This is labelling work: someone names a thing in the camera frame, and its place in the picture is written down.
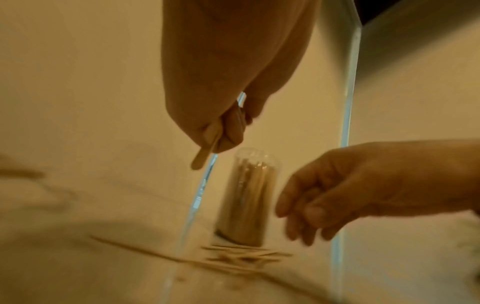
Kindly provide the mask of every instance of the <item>skin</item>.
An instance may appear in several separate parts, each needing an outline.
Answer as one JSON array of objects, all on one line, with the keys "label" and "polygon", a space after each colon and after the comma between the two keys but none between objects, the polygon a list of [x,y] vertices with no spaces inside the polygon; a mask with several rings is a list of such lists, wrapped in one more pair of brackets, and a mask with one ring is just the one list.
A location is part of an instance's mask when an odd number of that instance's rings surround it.
[{"label": "skin", "polygon": [[[318,0],[164,0],[161,45],[165,104],[198,145],[218,120],[216,152],[243,140],[247,125],[302,59]],[[245,91],[243,109],[236,97]],[[312,245],[366,216],[479,210],[480,141],[369,143],[328,151],[293,174],[276,204],[286,234]]]}]

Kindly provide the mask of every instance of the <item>jar of wooden sticks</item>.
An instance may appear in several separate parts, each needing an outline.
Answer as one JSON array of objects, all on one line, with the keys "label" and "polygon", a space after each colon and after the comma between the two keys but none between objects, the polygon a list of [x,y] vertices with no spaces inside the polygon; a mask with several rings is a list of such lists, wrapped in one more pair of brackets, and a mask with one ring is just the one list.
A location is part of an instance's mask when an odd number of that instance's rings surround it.
[{"label": "jar of wooden sticks", "polygon": [[237,152],[216,223],[217,236],[234,244],[262,246],[278,170],[278,162],[260,150]]}]

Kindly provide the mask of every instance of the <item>black object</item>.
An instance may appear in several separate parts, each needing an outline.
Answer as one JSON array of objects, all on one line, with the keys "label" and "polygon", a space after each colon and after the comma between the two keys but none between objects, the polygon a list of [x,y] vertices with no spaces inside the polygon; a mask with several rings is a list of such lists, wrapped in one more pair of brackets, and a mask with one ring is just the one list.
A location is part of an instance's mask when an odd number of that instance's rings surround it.
[{"label": "black object", "polygon": [[401,0],[354,0],[361,24],[365,25]]}]

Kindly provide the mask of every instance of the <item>human hand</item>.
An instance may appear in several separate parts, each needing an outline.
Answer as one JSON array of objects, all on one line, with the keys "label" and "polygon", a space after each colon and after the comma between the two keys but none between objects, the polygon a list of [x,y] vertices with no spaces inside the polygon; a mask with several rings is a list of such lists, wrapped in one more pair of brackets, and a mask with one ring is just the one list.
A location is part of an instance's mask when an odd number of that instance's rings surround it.
[{"label": "human hand", "polygon": [[328,151],[294,173],[276,204],[289,239],[331,240],[367,216],[480,208],[480,141],[368,143]]},{"label": "human hand", "polygon": [[[165,104],[198,145],[222,119],[214,152],[240,144],[245,125],[290,79],[307,48],[320,0],[164,0]],[[237,95],[247,95],[243,112]]]}]

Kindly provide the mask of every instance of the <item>cylindrical container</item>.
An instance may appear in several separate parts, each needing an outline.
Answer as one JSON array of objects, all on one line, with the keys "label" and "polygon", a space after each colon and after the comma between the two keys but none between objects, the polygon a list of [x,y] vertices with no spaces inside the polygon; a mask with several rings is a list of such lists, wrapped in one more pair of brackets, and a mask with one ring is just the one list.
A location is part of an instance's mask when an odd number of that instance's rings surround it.
[{"label": "cylindrical container", "polygon": [[252,148],[235,155],[215,233],[239,245],[262,246],[279,165]]}]

